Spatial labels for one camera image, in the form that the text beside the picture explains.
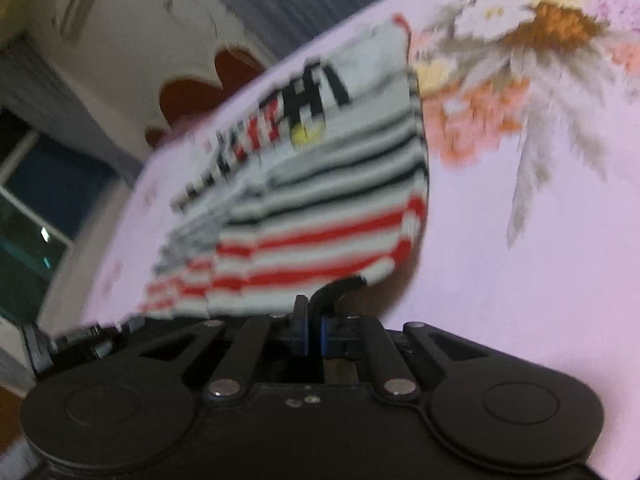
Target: red stripe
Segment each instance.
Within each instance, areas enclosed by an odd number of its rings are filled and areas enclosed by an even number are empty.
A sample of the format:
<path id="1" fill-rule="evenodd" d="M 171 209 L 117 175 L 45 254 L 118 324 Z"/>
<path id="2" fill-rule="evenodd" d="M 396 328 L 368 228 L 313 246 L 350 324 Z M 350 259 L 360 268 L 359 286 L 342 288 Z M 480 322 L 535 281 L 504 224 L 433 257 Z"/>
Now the red stripe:
<path id="1" fill-rule="evenodd" d="M 240 292 L 247 286 L 295 285 L 319 278 L 338 280 L 355 274 L 384 256 L 387 254 L 379 253 L 349 263 L 344 263 L 342 260 L 341 264 L 324 264 L 324 266 L 309 267 L 308 269 L 273 269 L 268 272 L 258 272 L 245 278 L 221 276 L 212 280 L 209 290 L 226 289 Z"/>
<path id="2" fill-rule="evenodd" d="M 394 263 L 396 264 L 396 267 L 409 257 L 412 249 L 413 249 L 413 246 L 411 244 L 411 240 L 407 238 L 398 240 L 398 244 L 396 245 L 396 248 L 391 253 L 391 257 L 393 258 Z"/>
<path id="3" fill-rule="evenodd" d="M 238 144 L 234 150 L 234 155 L 238 162 L 242 162 L 246 158 L 246 153 L 240 144 Z"/>
<path id="4" fill-rule="evenodd" d="M 189 270 L 211 270 L 213 268 L 213 262 L 211 258 L 191 260 L 187 262 L 186 268 Z"/>
<path id="5" fill-rule="evenodd" d="M 249 120 L 249 125 L 246 128 L 246 132 L 251 139 L 251 149 L 260 149 L 260 134 L 258 132 L 258 119 L 256 117 Z"/>
<path id="6" fill-rule="evenodd" d="M 164 310 L 166 308 L 172 308 L 175 305 L 175 300 L 162 300 L 154 303 L 145 303 L 140 306 L 140 312 L 151 312 L 152 310 Z"/>
<path id="7" fill-rule="evenodd" d="M 402 222 L 402 217 L 406 211 L 413 212 L 419 218 L 424 217 L 426 207 L 424 200 L 419 196 L 412 196 L 407 206 L 386 212 L 382 215 L 369 219 L 359 219 L 357 221 L 334 224 L 331 227 L 321 227 L 315 230 L 301 231 L 297 234 L 264 238 L 256 243 L 247 244 L 242 242 L 220 242 L 216 247 L 219 256 L 236 256 L 239 258 L 251 258 L 257 251 L 274 250 L 279 248 L 317 244 L 335 241 L 349 236 L 364 234 L 373 231 L 380 231 L 388 227 L 393 227 Z"/>
<path id="8" fill-rule="evenodd" d="M 391 19 L 394 22 L 394 24 L 404 28 L 404 31 L 406 33 L 406 58 L 409 59 L 409 49 L 411 48 L 410 45 L 411 45 L 411 34 L 412 34 L 411 25 L 406 20 L 406 18 L 399 13 L 394 14 Z"/>
<path id="9" fill-rule="evenodd" d="M 271 101 L 264 107 L 264 119 L 268 123 L 273 123 L 276 120 L 277 111 L 278 111 L 278 99 L 275 98 L 273 101 Z"/>
<path id="10" fill-rule="evenodd" d="M 204 298 L 207 295 L 207 285 L 186 285 L 180 287 L 181 296 L 191 296 L 192 298 Z"/>
<path id="11" fill-rule="evenodd" d="M 157 294 L 158 292 L 164 292 L 164 290 L 166 288 L 169 288 L 170 286 L 180 287 L 181 284 L 182 284 L 182 280 L 177 276 L 175 276 L 173 278 L 163 280 L 162 282 L 150 283 L 149 285 L 146 286 L 146 293 Z"/>

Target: metal rivet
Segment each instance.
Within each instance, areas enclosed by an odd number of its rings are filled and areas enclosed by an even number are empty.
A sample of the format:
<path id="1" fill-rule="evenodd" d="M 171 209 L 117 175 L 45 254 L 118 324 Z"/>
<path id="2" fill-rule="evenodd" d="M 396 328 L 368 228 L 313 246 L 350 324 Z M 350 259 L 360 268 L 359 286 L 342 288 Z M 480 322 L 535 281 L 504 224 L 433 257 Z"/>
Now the metal rivet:
<path id="1" fill-rule="evenodd" d="M 397 396 L 412 394 L 416 388 L 415 383 L 409 379 L 389 379 L 385 383 L 385 390 Z"/>
<path id="2" fill-rule="evenodd" d="M 300 406 L 302 406 L 302 401 L 297 399 L 287 399 L 284 401 L 284 403 L 290 408 L 299 408 Z"/>
<path id="3" fill-rule="evenodd" d="M 240 384 L 233 379 L 218 379 L 209 385 L 209 393 L 216 397 L 229 397 L 240 392 Z"/>

